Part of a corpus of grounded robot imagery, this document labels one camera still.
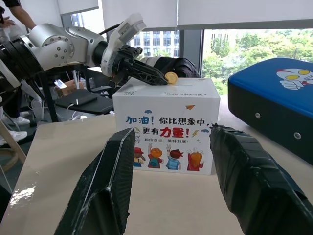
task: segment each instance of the blue case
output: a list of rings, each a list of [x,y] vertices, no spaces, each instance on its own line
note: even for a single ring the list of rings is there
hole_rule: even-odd
[[[228,80],[230,111],[313,165],[313,64],[274,58]]]

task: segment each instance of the shoe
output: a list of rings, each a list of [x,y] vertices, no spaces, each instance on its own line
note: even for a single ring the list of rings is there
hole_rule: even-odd
[[[18,142],[22,139],[25,139],[27,137],[26,131],[9,131],[13,139]],[[0,135],[0,146],[6,144],[7,142],[5,139]]]
[[[28,111],[20,112],[20,116],[21,116],[21,117],[27,117],[27,116],[29,116],[29,115],[30,115],[30,112],[28,112]]]
[[[19,116],[19,117],[12,117],[11,118],[18,126],[23,126],[23,125],[28,125],[29,123],[30,123],[30,120],[28,120],[28,119],[25,119],[25,118],[23,118],[22,116]],[[4,116],[3,118],[2,118],[2,121],[3,122],[5,122],[6,124],[8,124],[8,125],[10,125],[10,126],[15,126],[12,122],[11,122],[11,120],[8,118],[8,117],[6,117],[6,116]]]

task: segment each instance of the cardboard box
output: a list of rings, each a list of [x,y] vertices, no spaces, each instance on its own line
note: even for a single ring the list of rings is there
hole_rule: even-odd
[[[68,95],[68,94],[72,94],[74,90],[76,90],[76,85],[74,80],[70,80],[68,82],[64,83],[65,85],[67,85],[67,87],[59,89],[57,88],[57,93],[59,95],[63,94],[63,95]],[[79,89],[83,90],[84,89],[84,84],[82,82],[79,82]]]
[[[132,78],[113,95],[113,104],[117,130],[136,132],[136,169],[211,174],[210,126],[220,105],[211,79],[151,86]]]

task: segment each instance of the table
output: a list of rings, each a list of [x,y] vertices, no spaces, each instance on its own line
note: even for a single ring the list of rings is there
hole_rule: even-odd
[[[220,124],[256,137],[313,203],[313,166],[234,117],[227,97],[221,99],[220,118]],[[52,235],[81,173],[114,131],[112,115],[40,126],[0,234]],[[125,235],[243,234],[216,175],[135,170],[129,212]]]

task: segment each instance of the desk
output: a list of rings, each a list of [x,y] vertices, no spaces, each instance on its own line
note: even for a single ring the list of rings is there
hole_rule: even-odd
[[[256,137],[313,203],[313,166],[234,117],[227,97],[221,99],[220,118],[220,124]],[[114,131],[111,115],[40,126],[0,234],[52,235],[81,173]],[[243,234],[216,175],[134,171],[129,212],[126,235]]]

